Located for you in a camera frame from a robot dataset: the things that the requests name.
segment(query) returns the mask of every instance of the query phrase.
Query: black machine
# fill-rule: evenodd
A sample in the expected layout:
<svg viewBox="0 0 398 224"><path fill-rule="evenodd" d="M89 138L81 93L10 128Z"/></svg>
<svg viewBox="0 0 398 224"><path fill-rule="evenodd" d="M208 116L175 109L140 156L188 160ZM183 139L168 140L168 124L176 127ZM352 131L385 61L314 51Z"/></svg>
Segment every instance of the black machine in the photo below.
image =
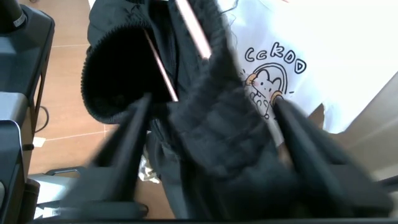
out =
<svg viewBox="0 0 398 224"><path fill-rule="evenodd" d="M0 223L33 220L40 185L27 176L32 140L54 34L54 21L16 0L0 0ZM133 201L139 161L146 143L152 96L127 116L93 158L69 193L57 217L36 223L140 223L147 210ZM276 98L274 112L295 170L322 198L305 195L318 217L254 220L256 223L397 223L388 217L392 202L382 185L372 182L323 131L292 104ZM384 181L392 185L396 181ZM169 200L180 200L169 197ZM203 208L184 198L184 213ZM368 207L380 212L364 215ZM191 216L194 220L206 219Z"/></svg>

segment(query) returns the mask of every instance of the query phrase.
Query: black jacket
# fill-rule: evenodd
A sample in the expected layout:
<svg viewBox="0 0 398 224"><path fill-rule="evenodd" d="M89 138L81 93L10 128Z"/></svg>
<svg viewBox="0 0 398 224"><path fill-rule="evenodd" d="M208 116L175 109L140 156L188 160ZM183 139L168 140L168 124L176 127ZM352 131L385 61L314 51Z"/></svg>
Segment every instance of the black jacket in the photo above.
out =
<svg viewBox="0 0 398 224"><path fill-rule="evenodd" d="M214 1L189 1L211 45L205 62L175 2L96 0L81 91L88 112L113 124L145 92L155 102L147 148L177 218L286 217L293 173L244 93ZM142 29L156 43L173 103Z"/></svg>

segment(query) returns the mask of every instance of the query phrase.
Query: tiled floor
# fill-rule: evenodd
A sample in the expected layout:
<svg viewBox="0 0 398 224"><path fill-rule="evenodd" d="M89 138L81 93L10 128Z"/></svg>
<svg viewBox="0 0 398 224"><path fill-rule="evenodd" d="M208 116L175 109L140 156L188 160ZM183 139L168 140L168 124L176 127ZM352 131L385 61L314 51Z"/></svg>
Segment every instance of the tiled floor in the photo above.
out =
<svg viewBox="0 0 398 224"><path fill-rule="evenodd" d="M95 121L87 113L80 94L81 70L89 46L88 1L19 2L44 11L55 20L55 35L42 98L42 106L48 109L50 119L47 127L35 135L46 141L42 147L34 149L29 173L82 166L113 128ZM45 119L45 113L41 110L38 128ZM136 198L149 206L150 218L173 217L161 185L140 182L138 189Z"/></svg>

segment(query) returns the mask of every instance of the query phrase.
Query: beige wall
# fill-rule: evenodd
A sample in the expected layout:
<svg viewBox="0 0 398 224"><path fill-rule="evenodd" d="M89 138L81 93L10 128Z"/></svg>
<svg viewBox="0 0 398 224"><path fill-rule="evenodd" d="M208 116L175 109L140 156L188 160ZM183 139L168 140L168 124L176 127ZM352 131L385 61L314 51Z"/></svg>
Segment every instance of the beige wall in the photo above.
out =
<svg viewBox="0 0 398 224"><path fill-rule="evenodd" d="M398 175L398 73L345 132L333 137L378 177Z"/></svg>

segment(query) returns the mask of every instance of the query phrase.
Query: cartoon mouse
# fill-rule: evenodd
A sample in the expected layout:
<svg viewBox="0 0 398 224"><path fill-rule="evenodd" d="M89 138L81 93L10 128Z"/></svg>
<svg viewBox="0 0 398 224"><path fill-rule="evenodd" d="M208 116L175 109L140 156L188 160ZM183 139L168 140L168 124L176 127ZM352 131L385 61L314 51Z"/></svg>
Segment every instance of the cartoon mouse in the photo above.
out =
<svg viewBox="0 0 398 224"><path fill-rule="evenodd" d="M277 96L283 97L287 91L287 74L278 63L266 63L257 67L246 79L250 87L250 99L265 119L269 119L269 108Z"/></svg>

